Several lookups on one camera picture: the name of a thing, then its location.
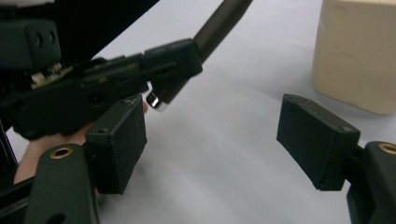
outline white surface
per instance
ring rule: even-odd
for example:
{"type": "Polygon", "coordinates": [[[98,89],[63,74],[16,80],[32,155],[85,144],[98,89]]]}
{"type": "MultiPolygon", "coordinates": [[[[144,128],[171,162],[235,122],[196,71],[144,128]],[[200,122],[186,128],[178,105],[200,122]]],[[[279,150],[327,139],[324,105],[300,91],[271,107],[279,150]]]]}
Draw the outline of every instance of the white surface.
{"type": "MultiPolygon", "coordinates": [[[[220,0],[162,0],[100,55],[131,55],[191,37],[220,0]]],[[[148,144],[102,223],[349,223],[346,192],[319,192],[276,141],[282,95],[324,105],[362,132],[396,142],[396,118],[313,90],[319,1],[256,0],[167,110],[146,115],[148,144]]],[[[13,139],[13,144],[24,144],[13,139]]]]}

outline black mechanical part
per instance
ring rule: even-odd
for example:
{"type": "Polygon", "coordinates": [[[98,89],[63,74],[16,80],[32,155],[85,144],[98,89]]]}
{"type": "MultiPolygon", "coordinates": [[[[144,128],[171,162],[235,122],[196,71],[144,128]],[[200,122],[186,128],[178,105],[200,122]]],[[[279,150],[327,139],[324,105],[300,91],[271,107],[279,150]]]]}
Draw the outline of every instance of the black mechanical part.
{"type": "Polygon", "coordinates": [[[118,100],[147,91],[147,82],[166,85],[189,78],[202,71],[202,64],[196,44],[185,39],[126,58],[96,59],[67,69],[68,74],[50,85],[3,96],[0,112],[15,132],[31,140],[75,132],[118,100]]]}
{"type": "Polygon", "coordinates": [[[98,191],[122,194],[147,143],[141,95],[115,103],[85,138],[98,191]]]}
{"type": "MultiPolygon", "coordinates": [[[[225,36],[243,17],[252,0],[224,0],[193,39],[198,46],[201,62],[204,63],[225,36]]],[[[188,79],[170,85],[153,84],[147,102],[154,108],[168,105],[186,85],[188,79]]]]}
{"type": "Polygon", "coordinates": [[[0,69],[38,71],[61,60],[53,21],[0,20],[0,34],[0,69]]]}
{"type": "Polygon", "coordinates": [[[34,178],[31,177],[0,191],[0,223],[22,223],[34,178]]]}
{"type": "Polygon", "coordinates": [[[363,172],[372,192],[375,209],[368,223],[396,220],[396,146],[385,142],[366,145],[361,158],[363,172]]]}
{"type": "Polygon", "coordinates": [[[17,16],[54,21],[58,28],[63,60],[83,63],[95,56],[158,1],[56,0],[52,4],[20,8],[17,16]]]}
{"type": "Polygon", "coordinates": [[[359,147],[360,132],[304,97],[285,94],[276,139],[320,190],[340,190],[344,179],[353,224],[396,220],[396,146],[359,147]]]}
{"type": "Polygon", "coordinates": [[[93,188],[82,146],[50,149],[40,157],[23,223],[99,223],[93,188]]]}
{"type": "Polygon", "coordinates": [[[285,94],[276,140],[290,153],[320,190],[340,190],[348,154],[360,131],[315,102],[285,94]]]}

